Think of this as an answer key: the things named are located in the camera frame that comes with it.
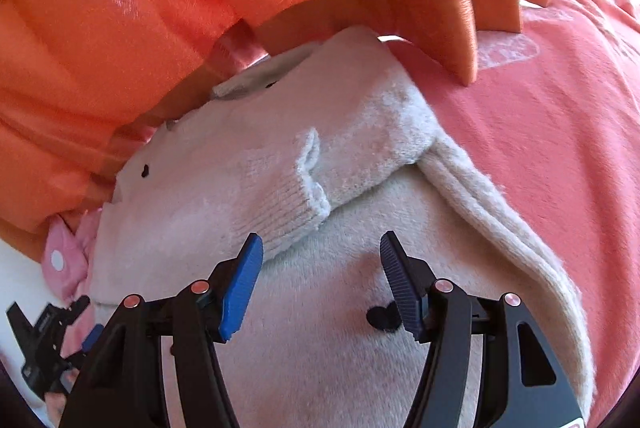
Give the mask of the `cream fuzzy baby sweater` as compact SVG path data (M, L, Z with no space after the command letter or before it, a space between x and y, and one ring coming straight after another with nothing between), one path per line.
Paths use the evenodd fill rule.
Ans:
M362 27L270 58L160 126L102 208L89 296L105 322L126 295L175 295L257 233L264 265L219 351L240 424L398 427L426 349L366 320L392 298L387 231L470 294L518 294L589 412L577 287Z

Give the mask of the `pink fleece blanket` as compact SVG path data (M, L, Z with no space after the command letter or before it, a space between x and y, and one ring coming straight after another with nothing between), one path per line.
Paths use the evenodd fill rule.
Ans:
M597 425L639 365L639 12L627 0L521 11L518 34L478 36L470 86L413 44L388 47L582 293Z

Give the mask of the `pink polka dot garment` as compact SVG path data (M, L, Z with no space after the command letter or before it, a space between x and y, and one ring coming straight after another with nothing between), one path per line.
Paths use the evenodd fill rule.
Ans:
M59 214L50 222L41 260L42 273L52 294L66 307L88 295L101 214L101 208L85 212L75 231ZM70 356L80 350L97 322L96 306L89 304L66 328L62 356Z

